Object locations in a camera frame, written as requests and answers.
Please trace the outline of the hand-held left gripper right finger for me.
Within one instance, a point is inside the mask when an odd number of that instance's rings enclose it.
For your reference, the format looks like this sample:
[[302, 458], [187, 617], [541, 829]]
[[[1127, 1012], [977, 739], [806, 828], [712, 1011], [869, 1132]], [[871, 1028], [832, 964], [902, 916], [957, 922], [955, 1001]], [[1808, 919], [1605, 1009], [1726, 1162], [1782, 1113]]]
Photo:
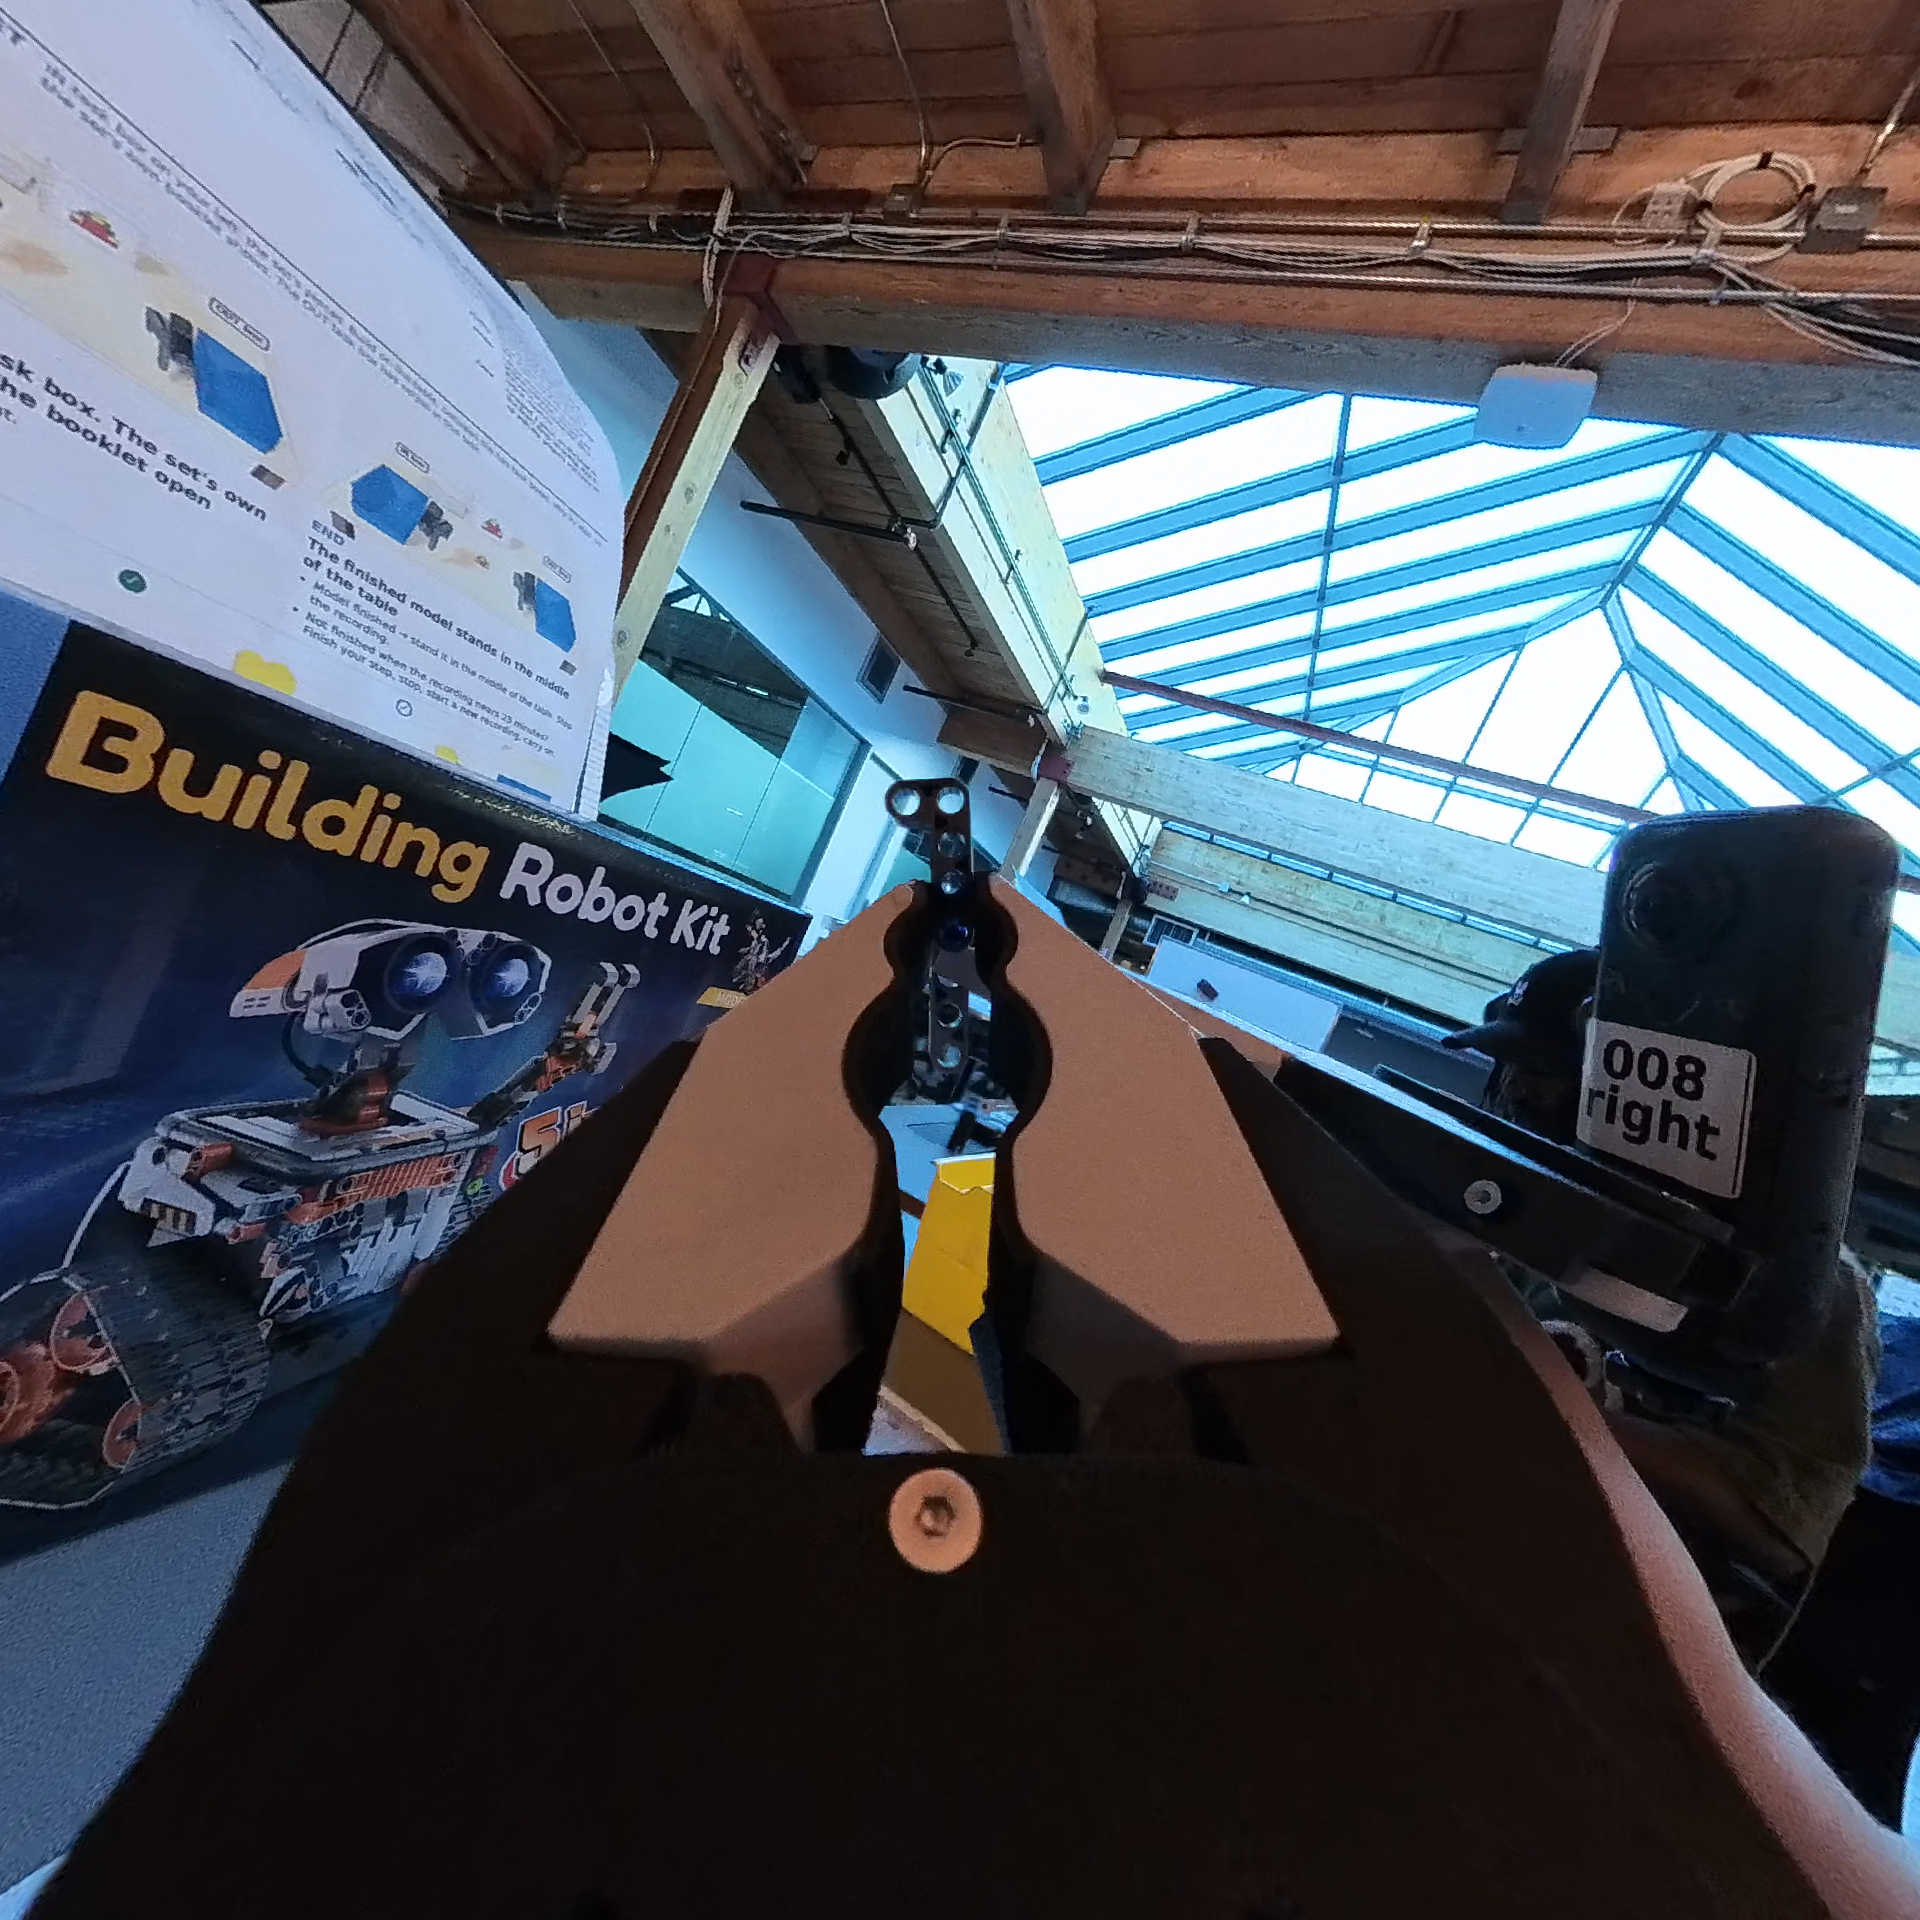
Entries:
[[1329, 1354], [1332, 1311], [1193, 1026], [1003, 881], [980, 960], [1019, 1107], [987, 1285], [1006, 1447], [1071, 1451], [1137, 1378]]

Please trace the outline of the white ceiling box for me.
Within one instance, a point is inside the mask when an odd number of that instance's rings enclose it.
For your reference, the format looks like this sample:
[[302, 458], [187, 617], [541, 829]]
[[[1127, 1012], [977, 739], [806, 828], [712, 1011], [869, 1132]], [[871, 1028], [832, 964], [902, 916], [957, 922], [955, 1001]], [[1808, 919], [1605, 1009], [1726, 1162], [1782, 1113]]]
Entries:
[[1591, 368], [1500, 365], [1480, 388], [1473, 439], [1500, 449], [1564, 449], [1588, 421], [1596, 391]]

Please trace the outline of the yellow storage bin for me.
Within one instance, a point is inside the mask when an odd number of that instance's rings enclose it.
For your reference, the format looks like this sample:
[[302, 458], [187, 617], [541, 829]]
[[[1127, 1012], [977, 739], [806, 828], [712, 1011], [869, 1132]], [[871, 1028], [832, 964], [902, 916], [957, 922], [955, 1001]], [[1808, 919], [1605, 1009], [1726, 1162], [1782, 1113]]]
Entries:
[[972, 1351], [990, 1274], [993, 1157], [940, 1160], [902, 1269], [902, 1311]]

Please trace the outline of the dark grey angled beam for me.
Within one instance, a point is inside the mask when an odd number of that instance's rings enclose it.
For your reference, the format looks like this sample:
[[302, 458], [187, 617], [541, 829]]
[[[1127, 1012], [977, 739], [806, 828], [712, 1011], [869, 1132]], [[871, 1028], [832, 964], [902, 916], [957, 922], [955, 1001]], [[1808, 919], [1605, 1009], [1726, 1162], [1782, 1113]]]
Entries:
[[952, 775], [895, 783], [884, 805], [899, 825], [918, 834], [927, 858], [927, 881], [913, 883], [913, 901], [895, 923], [902, 962], [984, 993], [977, 962], [997, 956], [1000, 913], [990, 875], [975, 868], [966, 786]]

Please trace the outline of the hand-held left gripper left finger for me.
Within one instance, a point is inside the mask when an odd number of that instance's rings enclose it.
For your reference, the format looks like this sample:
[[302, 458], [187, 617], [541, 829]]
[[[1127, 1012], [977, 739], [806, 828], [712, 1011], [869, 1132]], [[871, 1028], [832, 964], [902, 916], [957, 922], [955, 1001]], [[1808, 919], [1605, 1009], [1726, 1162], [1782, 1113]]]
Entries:
[[859, 1297], [856, 1249], [899, 1211], [847, 1045], [900, 1005], [886, 940], [913, 904], [895, 888], [701, 1036], [547, 1329], [557, 1349], [753, 1377], [805, 1449], [863, 1439], [820, 1394], [884, 1355], [899, 1303]]

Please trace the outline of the person's right forearm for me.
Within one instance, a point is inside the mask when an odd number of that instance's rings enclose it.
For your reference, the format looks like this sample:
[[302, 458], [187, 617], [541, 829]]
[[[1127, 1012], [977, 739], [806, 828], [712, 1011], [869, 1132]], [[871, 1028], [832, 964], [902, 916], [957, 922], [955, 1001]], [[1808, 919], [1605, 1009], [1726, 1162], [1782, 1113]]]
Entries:
[[1643, 1475], [1653, 1461], [1647, 1441], [1622, 1443], [1622, 1417], [1592, 1403], [1487, 1252], [1449, 1229], [1437, 1242], [1545, 1380], [1638, 1589], [1643, 1642], [1657, 1649], [1654, 1661], [1678, 1684], [1686, 1724], [1699, 1729], [1743, 1804], [1780, 1842], [1815, 1909], [1848, 1917], [1918, 1915], [1912, 1850], [1860, 1810], [1741, 1667], [1695, 1560], [1657, 1497], [1657, 1482]]

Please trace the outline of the grey desk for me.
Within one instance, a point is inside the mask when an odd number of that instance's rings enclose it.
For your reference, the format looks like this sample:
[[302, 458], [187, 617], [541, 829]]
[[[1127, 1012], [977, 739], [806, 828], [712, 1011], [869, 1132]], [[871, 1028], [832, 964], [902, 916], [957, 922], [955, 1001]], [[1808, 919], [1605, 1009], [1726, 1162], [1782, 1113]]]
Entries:
[[1019, 1913], [1045, 1869], [977, 1636], [911, 1568], [908, 1461], [679, 1449], [507, 1495], [243, 1480], [4, 1571], [7, 1867], [47, 1915]]

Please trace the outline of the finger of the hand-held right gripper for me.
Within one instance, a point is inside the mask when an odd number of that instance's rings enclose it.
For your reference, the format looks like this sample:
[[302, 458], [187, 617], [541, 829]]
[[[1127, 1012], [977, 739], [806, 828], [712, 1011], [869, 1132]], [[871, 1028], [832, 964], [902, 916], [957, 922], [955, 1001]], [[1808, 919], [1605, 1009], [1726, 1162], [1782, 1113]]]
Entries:
[[1165, 1009], [1171, 1009], [1174, 1018], [1183, 1019], [1201, 1041], [1231, 1045], [1259, 1069], [1261, 1076], [1276, 1076], [1289, 1057], [1287, 1049], [1265, 1033], [1208, 1011], [1199, 999], [1173, 993], [1148, 977], [1140, 977], [1140, 987], [1165, 1003]]

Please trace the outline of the blue toy box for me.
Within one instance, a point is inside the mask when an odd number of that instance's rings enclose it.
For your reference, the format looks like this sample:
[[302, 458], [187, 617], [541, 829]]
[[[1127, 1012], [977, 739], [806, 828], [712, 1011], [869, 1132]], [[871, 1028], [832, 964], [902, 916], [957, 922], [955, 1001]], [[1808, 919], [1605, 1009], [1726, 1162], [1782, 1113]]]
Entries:
[[240, 1469], [805, 930], [4, 592], [4, 1552]]

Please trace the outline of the white task sheet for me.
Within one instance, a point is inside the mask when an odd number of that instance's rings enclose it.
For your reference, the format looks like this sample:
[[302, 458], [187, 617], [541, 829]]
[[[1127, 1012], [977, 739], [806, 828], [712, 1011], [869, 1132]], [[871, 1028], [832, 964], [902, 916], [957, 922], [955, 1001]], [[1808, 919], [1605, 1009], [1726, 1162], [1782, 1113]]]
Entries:
[[246, 5], [4, 5], [4, 592], [560, 810], [617, 468], [519, 301]]

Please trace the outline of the whiteboard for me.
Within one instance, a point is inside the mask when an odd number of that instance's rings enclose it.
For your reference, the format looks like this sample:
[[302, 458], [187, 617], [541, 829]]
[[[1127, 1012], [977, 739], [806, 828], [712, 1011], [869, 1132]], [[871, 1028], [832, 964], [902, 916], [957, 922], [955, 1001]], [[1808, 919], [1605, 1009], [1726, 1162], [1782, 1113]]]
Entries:
[[1160, 940], [1148, 984], [1292, 1049], [1326, 1049], [1341, 1001], [1208, 945]]

